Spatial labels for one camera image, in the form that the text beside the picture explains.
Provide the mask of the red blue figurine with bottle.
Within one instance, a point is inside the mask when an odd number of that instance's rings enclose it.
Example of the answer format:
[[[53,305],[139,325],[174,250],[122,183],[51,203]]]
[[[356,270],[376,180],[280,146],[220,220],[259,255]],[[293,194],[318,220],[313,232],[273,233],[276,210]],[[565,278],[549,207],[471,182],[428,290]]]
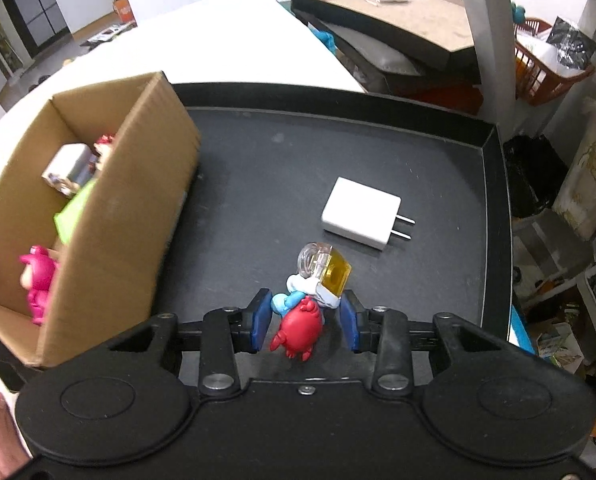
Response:
[[[313,242],[303,246],[297,272],[287,278],[287,292],[272,297],[272,311],[281,322],[270,350],[283,348],[288,359],[310,359],[323,332],[323,311],[340,306],[351,272],[351,264],[333,245]]]

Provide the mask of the brown cardboard box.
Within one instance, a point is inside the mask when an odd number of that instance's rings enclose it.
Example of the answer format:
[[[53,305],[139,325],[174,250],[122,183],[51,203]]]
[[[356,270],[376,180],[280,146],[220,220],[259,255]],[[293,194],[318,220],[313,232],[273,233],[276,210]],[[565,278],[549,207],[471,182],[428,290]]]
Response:
[[[66,198],[42,174],[59,148],[112,137],[74,235],[54,223]],[[161,261],[196,170],[200,134],[161,73],[29,96],[0,120],[0,341],[52,367],[148,318]],[[21,256],[59,245],[48,315],[33,324]]]

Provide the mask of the white power adapter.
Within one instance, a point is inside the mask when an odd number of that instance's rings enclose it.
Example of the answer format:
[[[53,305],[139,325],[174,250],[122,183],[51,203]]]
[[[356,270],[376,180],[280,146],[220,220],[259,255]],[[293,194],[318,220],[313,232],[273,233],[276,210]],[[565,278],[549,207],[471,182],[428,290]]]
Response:
[[[321,215],[323,229],[383,250],[392,235],[412,239],[409,234],[394,229],[398,220],[415,224],[413,219],[399,214],[401,203],[399,196],[339,177]]]

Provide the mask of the green plastic house toy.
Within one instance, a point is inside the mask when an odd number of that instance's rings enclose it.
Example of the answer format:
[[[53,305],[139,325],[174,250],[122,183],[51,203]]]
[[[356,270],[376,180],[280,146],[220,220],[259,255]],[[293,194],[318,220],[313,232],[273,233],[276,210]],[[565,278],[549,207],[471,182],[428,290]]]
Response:
[[[97,178],[89,180],[61,211],[54,214],[57,236],[64,246],[67,246],[74,236],[74,231],[96,183]]]

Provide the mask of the pink figurine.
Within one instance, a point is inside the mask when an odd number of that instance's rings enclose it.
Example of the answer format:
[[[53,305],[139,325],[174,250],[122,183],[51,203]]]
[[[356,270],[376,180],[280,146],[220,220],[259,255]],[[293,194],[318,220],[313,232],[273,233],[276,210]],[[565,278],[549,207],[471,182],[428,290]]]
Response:
[[[58,269],[58,261],[43,246],[34,245],[28,254],[21,255],[19,261],[25,265],[20,276],[20,286],[27,292],[27,304],[34,325],[44,322],[50,290],[54,275]]]

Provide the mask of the beige cube face toy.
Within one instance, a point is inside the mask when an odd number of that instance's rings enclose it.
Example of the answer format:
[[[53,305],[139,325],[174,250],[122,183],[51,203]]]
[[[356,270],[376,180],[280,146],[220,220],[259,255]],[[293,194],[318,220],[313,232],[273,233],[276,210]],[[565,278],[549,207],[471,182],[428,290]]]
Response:
[[[59,148],[42,174],[42,179],[66,197],[72,197],[95,174],[97,155],[88,144],[69,143]]]

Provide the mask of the white table cloth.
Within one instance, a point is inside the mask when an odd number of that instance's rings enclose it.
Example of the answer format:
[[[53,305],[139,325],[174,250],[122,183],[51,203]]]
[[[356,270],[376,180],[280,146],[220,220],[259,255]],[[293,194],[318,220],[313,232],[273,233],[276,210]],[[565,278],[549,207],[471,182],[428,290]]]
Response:
[[[263,82],[357,91],[360,85],[276,0],[205,0],[179,24],[138,25],[81,55],[0,119],[0,169],[36,113],[55,94],[88,84],[161,72],[172,84]]]

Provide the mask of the orange basket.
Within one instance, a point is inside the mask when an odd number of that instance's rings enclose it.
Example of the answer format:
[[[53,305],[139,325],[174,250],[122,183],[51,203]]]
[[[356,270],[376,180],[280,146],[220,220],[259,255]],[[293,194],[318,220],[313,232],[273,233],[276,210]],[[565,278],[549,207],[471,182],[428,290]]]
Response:
[[[514,25],[514,76],[516,98],[539,106],[564,96],[575,84],[596,72],[590,64],[584,70],[558,61],[558,49],[548,44],[552,26],[539,18],[527,18]]]

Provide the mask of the orange box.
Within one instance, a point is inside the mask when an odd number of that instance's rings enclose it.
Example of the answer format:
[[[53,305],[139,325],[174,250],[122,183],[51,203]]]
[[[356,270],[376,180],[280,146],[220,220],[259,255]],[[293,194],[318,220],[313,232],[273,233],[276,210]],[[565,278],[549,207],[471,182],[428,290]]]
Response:
[[[114,9],[123,24],[135,21],[129,0],[114,0]]]

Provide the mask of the grey shelf post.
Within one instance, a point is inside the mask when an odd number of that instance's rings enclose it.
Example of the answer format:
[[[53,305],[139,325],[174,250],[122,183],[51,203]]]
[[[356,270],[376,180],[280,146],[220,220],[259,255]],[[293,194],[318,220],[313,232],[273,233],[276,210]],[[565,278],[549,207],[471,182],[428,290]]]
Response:
[[[510,0],[462,0],[478,61],[483,105],[480,115],[503,139],[514,129],[516,76]]]

